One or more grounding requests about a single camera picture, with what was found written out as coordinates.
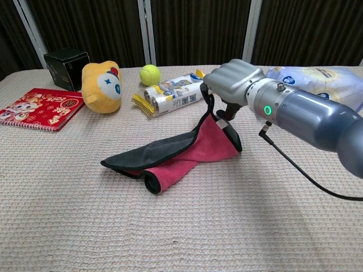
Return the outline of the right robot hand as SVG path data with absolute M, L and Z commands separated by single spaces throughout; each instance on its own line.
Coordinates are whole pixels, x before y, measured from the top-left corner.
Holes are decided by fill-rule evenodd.
M 217 115 L 223 120 L 231 121 L 248 104 L 248 89 L 264 78 L 262 69 L 241 59 L 232 59 L 206 74 L 200 90 L 207 103 L 210 100 L 209 91 L 218 95 L 227 107 L 225 110 L 218 110 Z

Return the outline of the red and grey towel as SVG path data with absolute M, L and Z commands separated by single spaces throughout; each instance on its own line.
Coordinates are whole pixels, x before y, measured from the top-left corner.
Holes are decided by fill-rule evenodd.
M 110 156 L 100 163 L 159 194 L 201 163 L 220 162 L 242 152 L 240 137 L 230 123 L 213 113 L 214 96 L 206 96 L 207 111 L 197 126 L 183 134 Z

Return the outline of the yellow tennis ball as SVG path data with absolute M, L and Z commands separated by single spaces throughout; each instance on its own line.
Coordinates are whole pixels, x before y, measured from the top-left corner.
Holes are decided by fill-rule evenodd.
M 145 86 L 152 86 L 160 82 L 161 72 L 155 65 L 145 65 L 139 72 L 140 81 Z

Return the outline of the pale blue tissue pack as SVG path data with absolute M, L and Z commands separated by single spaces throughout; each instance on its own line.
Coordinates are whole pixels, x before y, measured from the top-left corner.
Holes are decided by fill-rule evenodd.
M 363 78 L 344 67 L 276 66 L 266 77 L 344 104 L 363 109 Z

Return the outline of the yellow plush toy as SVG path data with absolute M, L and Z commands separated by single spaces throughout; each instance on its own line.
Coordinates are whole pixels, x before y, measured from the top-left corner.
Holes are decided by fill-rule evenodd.
M 121 71 L 114 61 L 88 63 L 82 69 L 82 97 L 93 112 L 117 111 L 121 105 L 121 86 Z

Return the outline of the black cube box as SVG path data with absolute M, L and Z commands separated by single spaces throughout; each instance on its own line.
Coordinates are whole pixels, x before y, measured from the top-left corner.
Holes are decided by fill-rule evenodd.
M 68 91 L 81 89 L 82 69 L 90 63 L 86 51 L 62 48 L 44 54 L 44 59 L 56 86 Z

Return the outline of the beige woven tablecloth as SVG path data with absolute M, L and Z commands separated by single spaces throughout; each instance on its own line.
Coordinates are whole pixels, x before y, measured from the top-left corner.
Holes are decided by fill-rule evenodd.
M 0 125 L 0 272 L 363 272 L 363 203 L 311 184 L 258 133 L 232 125 L 243 151 L 200 164 L 160 195 L 101 160 L 192 130 L 198 102 L 148 118 L 123 69 L 113 115 L 82 108 L 57 133 Z

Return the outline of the red spiral notebook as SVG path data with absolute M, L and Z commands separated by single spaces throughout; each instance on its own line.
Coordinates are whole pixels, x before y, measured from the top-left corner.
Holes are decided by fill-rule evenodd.
M 84 104 L 80 92 L 33 88 L 0 110 L 0 124 L 59 131 Z

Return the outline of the grey partition post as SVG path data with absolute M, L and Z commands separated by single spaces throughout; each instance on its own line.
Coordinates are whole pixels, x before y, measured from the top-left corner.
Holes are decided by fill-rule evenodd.
M 142 35 L 143 53 L 146 64 L 157 65 L 151 0 L 137 0 Z
M 244 47 L 242 53 L 242 60 L 251 62 L 254 51 L 255 38 L 258 30 L 260 11 L 263 0 L 251 0 L 246 35 L 244 39 Z
M 38 56 L 38 59 L 44 69 L 47 68 L 44 55 L 47 54 L 47 49 L 44 44 L 43 38 L 36 25 L 35 19 L 31 13 L 27 0 L 12 0 L 16 10 L 21 18 L 21 21 L 27 31 L 27 34 L 31 40 L 34 50 Z

